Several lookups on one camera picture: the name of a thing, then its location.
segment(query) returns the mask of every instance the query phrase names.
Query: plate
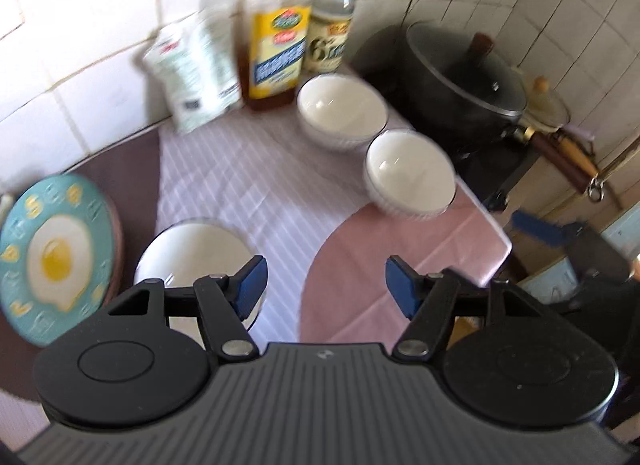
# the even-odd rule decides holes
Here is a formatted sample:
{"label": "plate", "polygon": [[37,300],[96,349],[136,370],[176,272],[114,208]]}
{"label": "plate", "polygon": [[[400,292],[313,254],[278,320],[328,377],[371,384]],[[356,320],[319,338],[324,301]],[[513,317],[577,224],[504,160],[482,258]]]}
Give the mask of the plate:
{"label": "plate", "polygon": [[81,176],[46,178],[9,212],[0,234],[0,306],[11,326],[46,346],[94,313],[114,265],[108,203]]}
{"label": "plate", "polygon": [[[234,275],[254,254],[235,234],[204,221],[186,221],[170,226],[142,254],[134,281],[160,278],[166,287],[192,286],[212,273]],[[249,329],[262,308],[266,292],[242,324]],[[170,317],[170,326],[196,340],[202,337],[194,318]]]}

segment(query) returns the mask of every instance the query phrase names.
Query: gray ribbed surface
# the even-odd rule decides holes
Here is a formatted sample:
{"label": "gray ribbed surface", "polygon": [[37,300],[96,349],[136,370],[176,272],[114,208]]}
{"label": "gray ribbed surface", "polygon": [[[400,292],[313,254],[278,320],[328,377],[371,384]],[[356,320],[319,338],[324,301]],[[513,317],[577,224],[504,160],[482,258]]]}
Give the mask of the gray ribbed surface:
{"label": "gray ribbed surface", "polygon": [[222,368],[200,400],[158,425],[122,434],[53,425],[20,457],[30,465],[613,465],[628,454],[595,424],[547,434],[493,427],[454,405],[426,368],[396,365],[377,345],[272,344],[258,361]]}

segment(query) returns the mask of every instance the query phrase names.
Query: green oval logo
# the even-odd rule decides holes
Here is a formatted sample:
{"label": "green oval logo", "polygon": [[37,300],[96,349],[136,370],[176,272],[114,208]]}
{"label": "green oval logo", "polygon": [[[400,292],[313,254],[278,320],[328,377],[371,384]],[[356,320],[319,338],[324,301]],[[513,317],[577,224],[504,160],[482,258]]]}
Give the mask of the green oval logo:
{"label": "green oval logo", "polygon": [[271,23],[275,29],[286,30],[298,25],[302,20],[302,16],[294,10],[287,10],[281,13]]}

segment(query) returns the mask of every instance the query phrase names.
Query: blue stripe on label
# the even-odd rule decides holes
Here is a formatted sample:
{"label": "blue stripe on label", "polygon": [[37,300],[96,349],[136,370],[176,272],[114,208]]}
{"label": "blue stripe on label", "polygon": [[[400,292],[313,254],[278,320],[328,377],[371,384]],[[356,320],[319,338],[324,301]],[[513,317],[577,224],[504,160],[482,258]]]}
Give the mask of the blue stripe on label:
{"label": "blue stripe on label", "polygon": [[275,57],[257,64],[254,69],[254,85],[258,85],[265,80],[273,77],[276,73],[288,68],[292,64],[302,59],[305,53],[305,39],[287,48],[282,53],[278,53]]}

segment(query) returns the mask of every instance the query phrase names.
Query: blue plate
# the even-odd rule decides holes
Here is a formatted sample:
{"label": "blue plate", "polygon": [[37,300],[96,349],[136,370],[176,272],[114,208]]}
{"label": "blue plate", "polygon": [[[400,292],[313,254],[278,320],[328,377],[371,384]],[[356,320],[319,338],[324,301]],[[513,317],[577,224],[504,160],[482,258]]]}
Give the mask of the blue plate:
{"label": "blue plate", "polygon": [[0,233],[0,306],[26,340],[46,346],[94,313],[114,263],[108,205],[85,178],[31,187]]}

